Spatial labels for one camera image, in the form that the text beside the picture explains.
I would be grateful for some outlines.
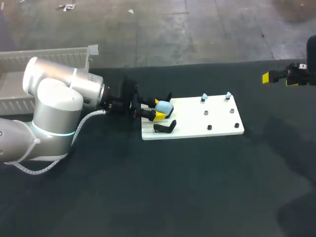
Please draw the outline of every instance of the robotic arm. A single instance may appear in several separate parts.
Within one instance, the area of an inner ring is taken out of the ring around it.
[[[145,117],[150,121],[171,115],[171,95],[166,99],[168,101],[146,101],[139,96],[136,82],[124,80],[120,87],[119,95],[112,96],[100,76],[32,58],[24,73],[23,89],[35,97],[34,117],[31,122],[0,118],[0,162],[58,162],[63,159],[85,121],[83,119],[77,128],[84,108],[104,108],[92,115],[107,111],[128,114],[133,119]],[[143,110],[141,103],[154,109]]]

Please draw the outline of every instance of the white pegboard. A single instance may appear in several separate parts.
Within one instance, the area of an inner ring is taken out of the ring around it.
[[[205,102],[201,102],[201,97],[176,98],[170,102],[174,107],[170,118],[154,122],[142,118],[143,140],[226,136],[244,132],[233,96],[230,100],[226,100],[226,95],[218,95],[209,96]],[[174,119],[177,125],[172,133],[154,131],[154,124],[169,126]],[[239,123],[239,128],[235,128],[235,123]],[[208,125],[212,125],[212,130],[207,129]]]

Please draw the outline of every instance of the cable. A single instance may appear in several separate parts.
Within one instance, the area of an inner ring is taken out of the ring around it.
[[[97,111],[93,111],[89,114],[87,114],[82,120],[81,122],[79,123],[77,129],[76,129],[76,132],[74,134],[74,138],[73,138],[73,141],[71,143],[71,145],[74,144],[75,140],[77,139],[78,137],[78,134],[83,126],[83,124],[89,119],[91,118],[92,116],[95,116],[95,115],[105,115],[106,114],[106,111],[105,110],[97,110]],[[49,171],[52,167],[54,167],[60,160],[57,160],[57,161],[54,161],[52,164],[50,164],[48,167],[44,168],[44,169],[41,169],[41,170],[37,170],[37,171],[34,171],[34,170],[30,170],[24,166],[22,166],[21,164],[19,164],[18,162],[5,162],[5,164],[12,164],[14,165],[15,167],[17,167],[18,169],[22,170],[23,172],[25,173],[28,173],[28,174],[31,174],[31,175],[39,175],[39,174],[43,174],[47,171]]]

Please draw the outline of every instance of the white robotic arm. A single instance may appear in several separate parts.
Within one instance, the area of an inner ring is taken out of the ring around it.
[[[64,158],[82,108],[95,109],[109,90],[100,76],[40,58],[29,61],[23,89],[35,97],[34,117],[31,122],[0,118],[0,162]]]

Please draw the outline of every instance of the debris on floor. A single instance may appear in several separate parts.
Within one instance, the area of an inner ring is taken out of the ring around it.
[[[69,11],[73,10],[76,7],[76,4],[65,4],[65,5],[59,5],[56,10],[64,9],[63,11]]]

